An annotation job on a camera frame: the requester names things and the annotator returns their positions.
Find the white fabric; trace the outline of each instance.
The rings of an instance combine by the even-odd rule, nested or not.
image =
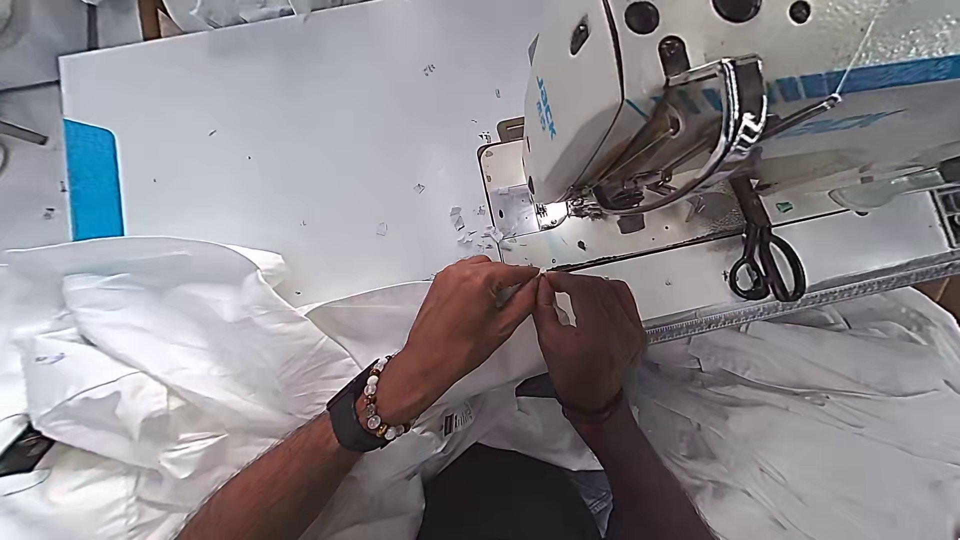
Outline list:
[[[903,289],[695,336],[630,386],[722,538],[955,537],[960,331]]]
[[[11,280],[27,285],[5,312],[31,316],[5,340],[16,351],[4,368],[18,360],[12,380],[20,395],[26,386],[35,427],[74,447],[52,454],[45,470],[73,467],[68,461],[82,449],[91,470],[122,470],[132,479],[128,492],[118,492],[115,479],[103,480],[102,494],[87,491],[91,504],[125,506],[122,516],[91,511],[71,525],[75,537],[89,538],[118,528],[129,538],[172,536],[217,486],[319,414],[361,366],[398,350],[429,288],[404,283],[326,303],[310,311],[314,324],[271,288],[284,273],[282,259],[256,250],[122,237],[16,250],[10,261]],[[420,478],[515,410],[514,386],[544,369],[527,322],[426,411],[414,432],[364,456],[328,507],[335,519],[322,520],[317,534],[360,538],[389,528],[415,536]],[[23,423],[15,413],[24,406],[14,400],[8,409],[19,422],[8,429],[15,436]],[[444,428],[449,415],[461,420],[453,432]],[[84,485],[104,477],[91,475]],[[19,506],[76,513],[70,501],[58,507],[60,500],[43,499],[40,486],[62,475],[35,476],[6,479]],[[61,537],[56,522],[28,527],[29,511],[0,516],[0,530],[30,532],[14,537]]]
[[[111,238],[11,262],[0,269],[0,384],[11,390],[0,414],[19,424],[0,422],[0,436],[26,411],[63,444],[0,479],[5,539],[172,537],[213,489],[397,350],[429,287],[303,316],[271,288],[282,259],[256,251]],[[716,331],[648,359],[628,384],[635,415],[722,537],[953,531],[960,330],[919,293]],[[414,432],[365,455],[304,537],[415,538],[422,482],[476,441],[596,469],[556,403],[515,398],[543,370],[528,320]]]

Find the left hand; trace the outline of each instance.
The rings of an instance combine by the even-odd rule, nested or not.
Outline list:
[[[533,312],[539,271],[480,255],[437,274],[406,345],[380,378],[376,399],[383,421],[409,421],[490,357]],[[503,307],[496,306],[498,290],[521,283]]]

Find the clothing label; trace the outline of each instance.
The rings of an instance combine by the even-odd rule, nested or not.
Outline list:
[[[464,403],[444,416],[444,437],[456,433],[472,423],[473,409],[470,407],[470,403]]]

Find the hand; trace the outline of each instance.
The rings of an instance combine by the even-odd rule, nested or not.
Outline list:
[[[390,425],[419,415],[467,373],[476,369],[533,311],[540,270],[460,260],[437,274],[403,350],[380,378],[377,410]],[[525,283],[503,307],[496,292]]]
[[[570,295],[576,326],[560,323],[554,291]],[[646,345],[634,294],[618,280],[547,273],[539,279],[534,323],[557,395],[583,412],[613,399]]]

